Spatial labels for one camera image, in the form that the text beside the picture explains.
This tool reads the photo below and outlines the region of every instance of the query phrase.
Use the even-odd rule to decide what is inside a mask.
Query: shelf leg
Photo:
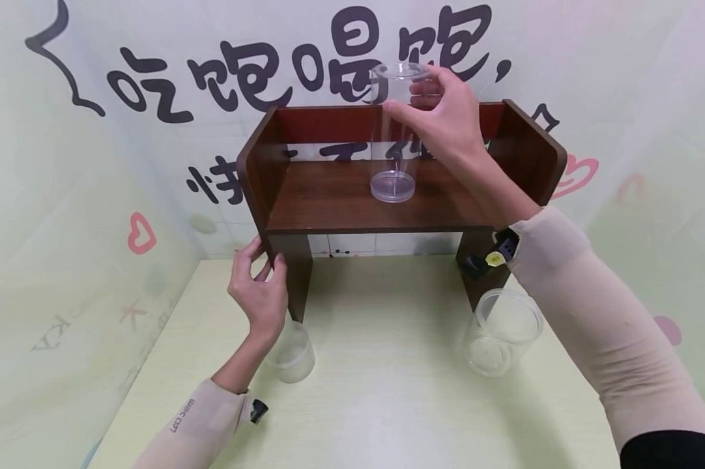
[[[287,263],[288,309],[293,320],[303,322],[313,257],[306,235],[268,235],[269,255],[282,253]]]
[[[489,249],[493,247],[494,242],[491,234],[493,231],[490,228],[481,228],[475,231],[465,231],[462,233],[462,241],[459,243],[457,250],[457,266],[470,255],[486,255]],[[493,268],[485,276],[478,280],[472,280],[465,275],[462,275],[462,282],[465,284],[467,298],[470,300],[470,307],[475,311],[475,307],[480,301],[483,293],[492,288],[501,288],[505,286],[509,280],[509,268],[506,266]]]

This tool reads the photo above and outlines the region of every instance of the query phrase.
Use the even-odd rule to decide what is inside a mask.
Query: pink heart
[[[152,227],[149,226],[149,222],[146,218],[144,218],[143,214],[139,212],[131,213],[130,223],[131,232],[128,233],[128,248],[132,253],[135,253],[135,255],[143,255],[157,244],[157,238],[155,237]],[[142,243],[138,243],[139,237],[141,236],[139,226],[144,227],[144,231],[148,237],[148,239]]]
[[[586,158],[577,161],[576,157],[574,157],[573,154],[569,154],[568,158],[566,158],[566,171],[564,172],[564,174],[571,178],[565,179],[564,181],[560,181],[558,183],[558,186],[556,188],[562,189],[560,191],[554,192],[553,197],[551,197],[551,200],[553,201],[553,199],[563,197],[567,193],[578,191],[579,189],[585,187],[588,182],[590,182],[590,179],[595,176],[595,173],[597,173],[599,165],[600,163],[595,158]],[[582,167],[588,168],[588,172],[586,172],[583,178],[575,178],[573,174],[576,173],[578,169]]]
[[[626,206],[629,203],[626,201],[626,196],[634,189],[636,196],[634,200],[642,198],[644,193],[644,176],[638,173],[632,174],[616,191],[616,205]]]

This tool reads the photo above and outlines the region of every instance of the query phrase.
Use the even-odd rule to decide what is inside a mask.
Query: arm
[[[511,271],[540,306],[571,359],[600,396],[616,446],[644,433],[705,434],[705,404],[646,308],[595,256],[563,214],[542,209],[482,147],[478,103],[447,69],[411,87],[412,104],[385,110],[421,137],[479,201],[497,230],[520,243]]]
[[[274,275],[270,263],[255,278],[251,264],[262,255],[257,237],[235,255],[227,288],[248,316],[250,331],[233,356],[204,380],[160,430],[132,466],[134,469],[207,469],[228,444],[240,424],[250,418],[248,385],[277,341],[287,310],[287,266],[279,255]]]

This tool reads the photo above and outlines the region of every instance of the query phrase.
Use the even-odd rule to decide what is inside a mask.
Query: right hand
[[[412,104],[435,107],[426,111],[387,100],[384,111],[415,130],[428,151],[452,171],[483,158],[491,159],[480,132],[480,103],[470,86],[450,69],[425,67],[431,79],[410,86]]]

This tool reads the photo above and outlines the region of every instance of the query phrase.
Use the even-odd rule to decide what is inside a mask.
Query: wall
[[[31,12],[0,3],[0,468],[79,468],[199,255],[136,145],[27,49]]]
[[[628,158],[588,232],[705,399],[705,1],[684,10],[636,98],[618,142]]]
[[[367,71],[379,61],[450,66],[483,100],[514,99],[573,154],[555,203],[588,223],[630,156],[612,137],[635,137],[626,134],[631,103],[692,3],[445,0],[411,8],[402,0],[333,0],[304,8],[163,0],[152,8],[46,0],[29,8],[44,18],[39,26],[67,5],[70,21],[48,47],[72,74],[94,69],[76,78],[83,98],[104,110],[98,120],[124,125],[141,161],[183,208],[179,229],[208,257],[229,257],[255,234],[234,169],[264,110],[363,104]],[[83,60],[63,49],[71,42]],[[369,158],[367,149],[330,147],[294,159]],[[317,255],[456,247],[447,234],[322,236],[312,244]]]

